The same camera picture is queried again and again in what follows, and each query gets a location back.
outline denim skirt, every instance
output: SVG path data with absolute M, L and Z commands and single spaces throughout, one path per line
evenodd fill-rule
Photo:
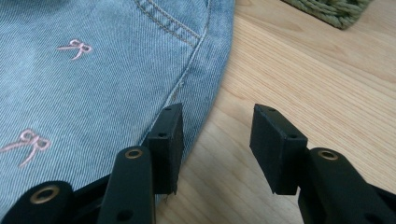
M 108 175 L 176 103 L 185 160 L 232 29 L 233 0 L 0 1 L 0 219 L 42 182 Z

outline black plastic part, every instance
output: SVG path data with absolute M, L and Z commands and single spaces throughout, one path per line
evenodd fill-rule
M 71 224 L 96 223 L 110 175 L 106 175 L 75 191 Z
M 97 223 L 155 223 L 151 156 L 146 147 L 128 147 L 117 155 Z
M 178 173 L 184 149 L 182 105 L 163 109 L 143 144 L 151 151 L 154 192 L 177 192 Z
M 282 114 L 265 105 L 255 105 L 250 148 L 272 192 L 295 195 L 297 179 L 308 139 Z
M 393 212 L 342 154 L 314 148 L 307 162 L 309 179 L 326 213 L 324 223 L 396 223 Z
M 49 181 L 26 191 L 8 211 L 2 224 L 67 223 L 64 215 L 73 200 L 72 187 L 63 181 Z
M 393 211 L 393 214 L 396 216 L 396 195 L 392 194 L 384 189 L 381 189 L 377 186 L 373 186 L 372 188 L 375 190 L 376 194 L 384 201 L 384 203 Z

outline light blue denim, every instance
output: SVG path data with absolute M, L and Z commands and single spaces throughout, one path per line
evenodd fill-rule
M 175 103 L 186 159 L 232 29 L 233 0 L 0 0 L 0 219 L 37 184 L 109 174 Z

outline screw hole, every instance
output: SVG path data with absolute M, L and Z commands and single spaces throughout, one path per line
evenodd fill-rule
M 36 191 L 32 197 L 30 197 L 30 202 L 34 204 L 46 203 L 55 198 L 59 191 L 60 190 L 56 185 L 46 186 Z
M 123 210 L 117 214 L 117 221 L 128 221 L 134 215 L 132 210 Z
M 374 224 L 382 224 L 384 223 L 381 218 L 379 218 L 378 216 L 374 215 L 374 214 L 364 214 L 365 218 L 367 219 L 367 221 L 374 223 Z
M 329 161 L 338 160 L 338 156 L 335 153 L 327 151 L 327 150 L 321 150 L 318 154 L 320 157 L 322 157 L 326 160 L 329 160 Z

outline wooden surface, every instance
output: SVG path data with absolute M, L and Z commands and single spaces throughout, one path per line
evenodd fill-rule
M 248 147 L 255 103 L 396 193 L 395 11 L 375 0 L 339 31 L 279 0 L 236 1 L 219 96 L 157 223 L 302 223 L 297 197 L 271 193 Z

